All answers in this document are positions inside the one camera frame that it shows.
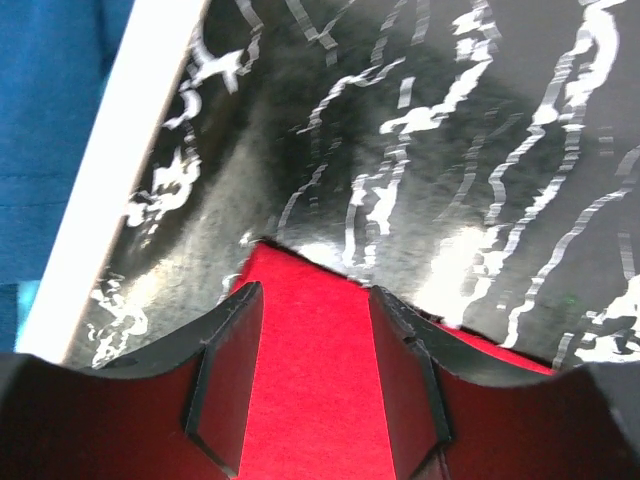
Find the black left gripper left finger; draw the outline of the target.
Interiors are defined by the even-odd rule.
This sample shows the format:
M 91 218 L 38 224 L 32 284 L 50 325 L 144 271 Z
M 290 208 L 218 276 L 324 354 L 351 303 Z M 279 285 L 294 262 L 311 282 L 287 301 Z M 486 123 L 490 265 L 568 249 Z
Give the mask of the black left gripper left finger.
M 1 358 L 5 479 L 238 475 L 263 318 L 244 285 L 211 312 L 99 369 Z

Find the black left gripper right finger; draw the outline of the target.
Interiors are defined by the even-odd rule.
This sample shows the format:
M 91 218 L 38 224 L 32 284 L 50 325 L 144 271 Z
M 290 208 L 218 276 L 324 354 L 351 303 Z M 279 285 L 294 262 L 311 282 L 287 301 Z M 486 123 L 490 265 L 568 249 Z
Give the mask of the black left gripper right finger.
M 545 375 L 476 349 L 381 287 L 369 309 L 400 479 L 635 479 L 639 366 Z

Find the red t-shirt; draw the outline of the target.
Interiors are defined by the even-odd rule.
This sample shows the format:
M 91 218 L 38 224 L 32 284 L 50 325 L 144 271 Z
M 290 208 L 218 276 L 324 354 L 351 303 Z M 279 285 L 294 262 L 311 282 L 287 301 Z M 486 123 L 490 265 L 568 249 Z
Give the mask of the red t-shirt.
M 258 243 L 235 285 L 264 317 L 239 476 L 392 479 L 368 292 Z

